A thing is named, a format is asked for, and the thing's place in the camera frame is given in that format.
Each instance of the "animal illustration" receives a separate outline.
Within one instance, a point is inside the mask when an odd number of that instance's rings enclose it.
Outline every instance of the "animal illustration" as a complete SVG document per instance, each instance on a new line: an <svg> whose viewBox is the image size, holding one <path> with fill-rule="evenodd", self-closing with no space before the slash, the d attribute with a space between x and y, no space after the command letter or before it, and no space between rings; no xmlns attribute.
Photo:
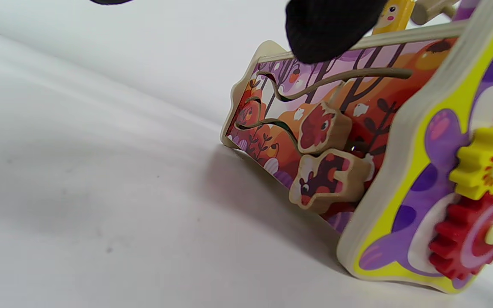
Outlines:
<svg viewBox="0 0 493 308"><path fill-rule="evenodd" d="M373 35L404 30L414 8L413 0L390 0L380 14Z"/></svg>
<svg viewBox="0 0 493 308"><path fill-rule="evenodd" d="M337 201L358 201L364 193L364 179L370 165L336 149L319 157L303 155L289 199L303 209L324 213Z"/></svg>
<svg viewBox="0 0 493 308"><path fill-rule="evenodd" d="M298 150L304 154L321 153L329 148L343 150L352 121L322 101L300 124Z"/></svg>
<svg viewBox="0 0 493 308"><path fill-rule="evenodd" d="M482 76L475 93L469 129L493 125L493 60ZM398 262L405 269L427 277L441 277L429 263L428 244L434 234L435 222L442 221L445 209L457 199L454 184L448 180L457 164L456 152L469 144L469 134L463 133L457 115L449 109L433 116L426 130L425 148L430 164L419 174L397 211L391 233L372 243L362 253L359 265L367 271L381 269ZM452 281L460 289L470 278Z"/></svg>

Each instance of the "black object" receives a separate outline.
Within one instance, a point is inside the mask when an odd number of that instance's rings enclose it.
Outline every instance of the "black object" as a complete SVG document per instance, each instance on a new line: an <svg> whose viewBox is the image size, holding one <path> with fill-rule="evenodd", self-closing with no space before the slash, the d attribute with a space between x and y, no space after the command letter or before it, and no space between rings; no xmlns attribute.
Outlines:
<svg viewBox="0 0 493 308"><path fill-rule="evenodd" d="M132 0L91 0L94 3L102 4L103 6L113 6L115 4L124 4Z"/></svg>
<svg viewBox="0 0 493 308"><path fill-rule="evenodd" d="M286 37L300 62L340 56L372 29L387 0L290 0Z"/></svg>

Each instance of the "plastic gear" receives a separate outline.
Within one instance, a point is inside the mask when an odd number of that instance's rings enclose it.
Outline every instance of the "plastic gear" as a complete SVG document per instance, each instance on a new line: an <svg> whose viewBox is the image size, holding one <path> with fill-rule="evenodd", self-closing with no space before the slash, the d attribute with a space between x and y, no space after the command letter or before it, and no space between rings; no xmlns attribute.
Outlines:
<svg viewBox="0 0 493 308"><path fill-rule="evenodd" d="M493 261L493 195L480 200L462 197L447 208L444 222L436 225L437 237L430 244L430 262L449 279L477 275Z"/></svg>
<svg viewBox="0 0 493 308"><path fill-rule="evenodd" d="M456 193L473 200L488 191L493 194L493 127L477 129L473 142L460 148L457 157L460 164L450 173Z"/></svg>

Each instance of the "wooden toy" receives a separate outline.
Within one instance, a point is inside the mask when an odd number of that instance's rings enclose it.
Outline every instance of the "wooden toy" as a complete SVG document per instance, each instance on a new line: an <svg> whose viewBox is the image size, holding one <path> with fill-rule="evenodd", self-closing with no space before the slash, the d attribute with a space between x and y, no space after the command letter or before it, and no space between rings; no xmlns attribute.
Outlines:
<svg viewBox="0 0 493 308"><path fill-rule="evenodd" d="M389 33L407 28L415 0L390 0L387 2L372 34Z"/></svg>
<svg viewBox="0 0 493 308"><path fill-rule="evenodd" d="M341 233L355 277L458 293L493 261L493 0L307 65L260 45L221 140Z"/></svg>
<svg viewBox="0 0 493 308"><path fill-rule="evenodd" d="M411 13L411 20L417 25L425 25L440 14L450 19L456 14L453 7L460 0L418 0Z"/></svg>

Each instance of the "wooden puzzle piece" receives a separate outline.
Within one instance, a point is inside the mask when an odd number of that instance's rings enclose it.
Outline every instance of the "wooden puzzle piece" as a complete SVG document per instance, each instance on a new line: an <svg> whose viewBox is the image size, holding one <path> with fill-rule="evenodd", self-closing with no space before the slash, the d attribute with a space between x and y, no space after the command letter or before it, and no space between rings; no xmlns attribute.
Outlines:
<svg viewBox="0 0 493 308"><path fill-rule="evenodd" d="M292 203L321 214L335 202L359 201L370 164L331 148L319 157L303 155L289 193Z"/></svg>
<svg viewBox="0 0 493 308"><path fill-rule="evenodd" d="M322 101L300 124L298 150L303 154L318 154L329 148L343 150L352 125L349 117Z"/></svg>

